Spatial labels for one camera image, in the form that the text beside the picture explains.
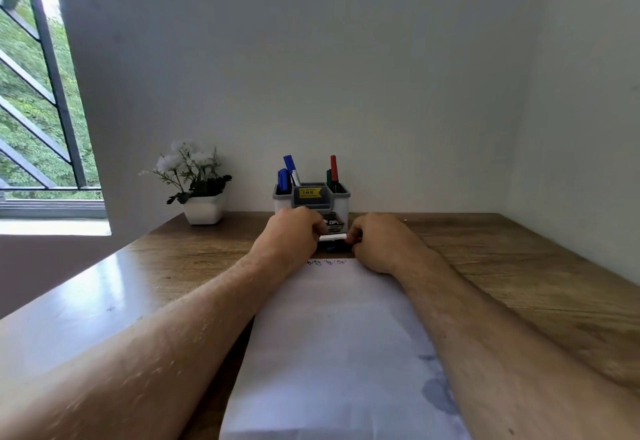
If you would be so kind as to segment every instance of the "wooden desk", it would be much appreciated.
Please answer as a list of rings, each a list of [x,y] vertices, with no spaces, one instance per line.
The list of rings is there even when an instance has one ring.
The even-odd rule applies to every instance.
[[[230,214],[205,227],[179,216],[6,317],[0,321],[0,391],[224,271],[248,252],[269,216]],[[640,287],[497,214],[398,216],[477,286],[575,357],[640,392]],[[249,327],[184,439],[217,437],[248,337]]]

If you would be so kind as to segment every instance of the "window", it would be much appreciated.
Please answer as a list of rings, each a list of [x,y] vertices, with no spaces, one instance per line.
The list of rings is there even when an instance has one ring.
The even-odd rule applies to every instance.
[[[58,0],[0,9],[0,217],[105,218]]]

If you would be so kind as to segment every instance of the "red marker cap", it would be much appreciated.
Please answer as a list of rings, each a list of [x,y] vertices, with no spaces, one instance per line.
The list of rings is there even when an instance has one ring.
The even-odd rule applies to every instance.
[[[335,162],[335,155],[331,156],[331,180],[338,182],[338,164]]]

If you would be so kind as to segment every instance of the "yellow price label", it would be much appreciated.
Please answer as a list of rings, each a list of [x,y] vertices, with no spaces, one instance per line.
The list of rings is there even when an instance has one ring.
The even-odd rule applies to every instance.
[[[322,196],[320,196],[321,189],[321,187],[303,187],[301,189],[298,189],[298,192],[300,193],[299,196],[301,199],[322,198]]]

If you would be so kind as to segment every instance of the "paper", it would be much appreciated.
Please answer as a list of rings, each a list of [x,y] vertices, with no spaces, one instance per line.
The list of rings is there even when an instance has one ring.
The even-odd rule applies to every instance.
[[[220,439],[471,437],[397,282],[323,259],[256,316]]]

